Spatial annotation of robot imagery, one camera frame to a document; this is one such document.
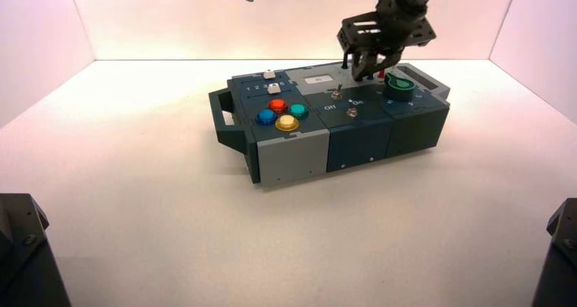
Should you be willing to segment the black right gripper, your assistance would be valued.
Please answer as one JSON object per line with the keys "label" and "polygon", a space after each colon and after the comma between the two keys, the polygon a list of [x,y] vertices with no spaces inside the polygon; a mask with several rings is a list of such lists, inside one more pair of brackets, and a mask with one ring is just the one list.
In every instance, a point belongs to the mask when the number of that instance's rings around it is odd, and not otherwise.
{"label": "black right gripper", "polygon": [[398,64],[403,53],[403,50],[398,49],[426,46],[435,38],[436,33],[425,17],[402,20],[377,12],[344,19],[337,33],[337,40],[344,52],[351,54],[362,51],[352,54],[353,80],[362,80]]}

